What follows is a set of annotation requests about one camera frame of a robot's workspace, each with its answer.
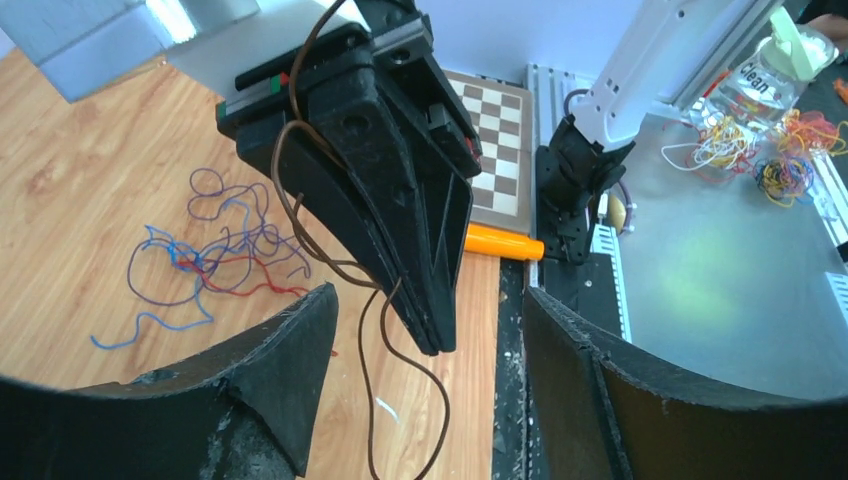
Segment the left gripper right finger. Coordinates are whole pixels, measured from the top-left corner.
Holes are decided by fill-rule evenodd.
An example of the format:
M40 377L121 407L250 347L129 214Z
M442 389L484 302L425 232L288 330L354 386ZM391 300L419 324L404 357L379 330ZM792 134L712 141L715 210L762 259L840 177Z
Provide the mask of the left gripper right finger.
M847 402L731 385L658 358L538 288L528 377L555 479L843 479Z

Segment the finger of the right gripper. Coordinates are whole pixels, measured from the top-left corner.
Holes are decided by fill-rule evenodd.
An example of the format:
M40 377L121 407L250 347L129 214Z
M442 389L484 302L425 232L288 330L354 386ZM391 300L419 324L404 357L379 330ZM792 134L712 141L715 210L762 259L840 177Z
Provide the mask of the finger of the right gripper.
M456 284L473 195L473 129L431 56L392 68L381 94L395 122L385 216L401 281L397 310L423 353L456 348Z
M388 175L393 167L388 172L374 167L350 169L324 148L320 138L309 136L313 130L304 122L285 123L273 143L262 138L269 131L262 123L248 133L246 158L240 157L240 143L236 141L238 157L263 175L277 177L285 192L303 201L391 297L406 326L396 307L401 284L398 257L390 250L390 230L385 221L392 203Z

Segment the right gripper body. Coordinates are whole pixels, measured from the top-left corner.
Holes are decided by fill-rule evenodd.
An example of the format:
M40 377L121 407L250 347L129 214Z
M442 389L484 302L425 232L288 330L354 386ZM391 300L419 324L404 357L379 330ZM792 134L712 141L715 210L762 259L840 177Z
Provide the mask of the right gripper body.
M300 120L350 169L408 166L419 178L481 171L481 141L433 54L430 18L412 1L355 1L364 25L326 24L314 40L241 72L217 107L218 131L240 143L266 123L273 143Z

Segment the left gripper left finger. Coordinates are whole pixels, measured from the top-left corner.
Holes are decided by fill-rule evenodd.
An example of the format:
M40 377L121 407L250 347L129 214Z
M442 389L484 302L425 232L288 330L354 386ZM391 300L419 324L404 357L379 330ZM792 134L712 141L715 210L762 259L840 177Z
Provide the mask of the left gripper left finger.
M304 476L337 318L327 283L263 323L126 384L58 391L3 378L1 475Z

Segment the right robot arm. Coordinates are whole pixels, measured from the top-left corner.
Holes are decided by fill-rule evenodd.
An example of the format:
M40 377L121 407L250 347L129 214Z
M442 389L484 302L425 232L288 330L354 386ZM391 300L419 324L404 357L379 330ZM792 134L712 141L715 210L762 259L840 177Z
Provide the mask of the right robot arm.
M411 1L334 1L274 20L270 53L226 77L219 132L270 178L287 211L301 200L351 253L342 277L384 291L421 352L456 347L455 289L481 172L481 136L433 54ZM647 1L544 152L553 207L580 217L623 171L673 66L717 16L715 1Z

